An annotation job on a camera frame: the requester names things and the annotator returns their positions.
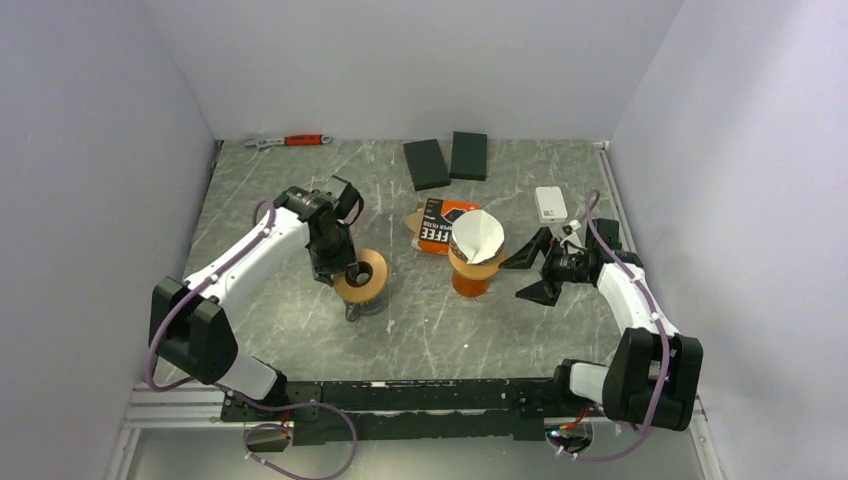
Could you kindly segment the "clear glass jar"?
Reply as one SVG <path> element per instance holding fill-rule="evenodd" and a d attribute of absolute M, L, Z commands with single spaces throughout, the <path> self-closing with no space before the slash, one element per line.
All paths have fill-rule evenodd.
<path fill-rule="evenodd" d="M 381 313 L 388 305 L 389 300 L 386 292 L 382 292 L 373 299 L 361 303 L 344 301 L 344 317 L 348 322 L 357 322 L 362 317 L 370 317 Z"/>

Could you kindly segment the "white paper coffee filter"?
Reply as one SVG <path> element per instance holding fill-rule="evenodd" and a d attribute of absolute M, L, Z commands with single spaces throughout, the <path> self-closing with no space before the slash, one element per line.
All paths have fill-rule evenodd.
<path fill-rule="evenodd" d="M 501 253 L 505 234 L 502 224 L 485 210 L 473 210 L 454 222 L 450 238 L 451 249 L 470 265 L 490 262 Z"/>

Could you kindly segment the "orange glass carafe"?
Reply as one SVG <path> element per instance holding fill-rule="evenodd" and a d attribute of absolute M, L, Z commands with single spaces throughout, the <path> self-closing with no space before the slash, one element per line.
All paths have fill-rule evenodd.
<path fill-rule="evenodd" d="M 463 297 L 475 298 L 489 288 L 492 274 L 461 272 L 455 270 L 451 277 L 454 290 Z"/>

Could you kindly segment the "clear glass ribbed dripper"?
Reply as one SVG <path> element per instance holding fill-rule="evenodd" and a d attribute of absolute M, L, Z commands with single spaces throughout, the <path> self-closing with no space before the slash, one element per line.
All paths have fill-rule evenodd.
<path fill-rule="evenodd" d="M 451 236 L 451 250 L 469 265 L 492 263 L 502 253 L 505 235 L 502 230 L 460 229 Z"/>

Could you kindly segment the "orange coffee filter box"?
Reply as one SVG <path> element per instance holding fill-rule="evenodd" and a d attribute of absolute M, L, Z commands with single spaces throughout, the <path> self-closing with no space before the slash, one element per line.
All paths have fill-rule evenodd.
<path fill-rule="evenodd" d="M 454 222 L 467 212 L 478 210 L 474 203 L 428 198 L 403 218 L 412 233 L 412 247 L 422 253 L 446 256 Z"/>

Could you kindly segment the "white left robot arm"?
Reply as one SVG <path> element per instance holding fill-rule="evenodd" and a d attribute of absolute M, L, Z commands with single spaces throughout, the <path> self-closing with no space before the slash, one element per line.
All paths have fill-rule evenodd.
<path fill-rule="evenodd" d="M 165 392 L 179 381 L 159 385 L 155 367 L 164 359 L 189 380 L 238 394 L 264 420 L 279 417 L 289 402 L 284 373 L 245 353 L 227 314 L 291 256 L 309 255 L 313 278 L 330 285 L 339 276 L 359 272 L 348 216 L 364 207 L 360 192 L 331 176 L 321 189 L 292 186 L 257 205 L 254 225 L 240 240 L 203 269 L 177 280 L 166 277 L 154 288 L 147 386 Z"/>

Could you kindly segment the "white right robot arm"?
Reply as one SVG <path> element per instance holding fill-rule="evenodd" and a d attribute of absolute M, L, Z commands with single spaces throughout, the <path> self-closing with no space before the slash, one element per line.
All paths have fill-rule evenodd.
<path fill-rule="evenodd" d="M 538 255 L 544 257 L 540 279 L 517 291 L 517 298 L 552 307 L 567 284 L 589 284 L 606 300 L 621 333 L 609 365 L 566 359 L 556 367 L 550 391 L 555 409 L 574 415 L 598 404 L 611 420 L 685 430 L 694 410 L 703 347 L 698 339 L 681 335 L 662 313 L 641 259 L 622 247 L 618 222 L 594 220 L 581 247 L 560 244 L 542 227 L 501 266 L 526 270 Z"/>

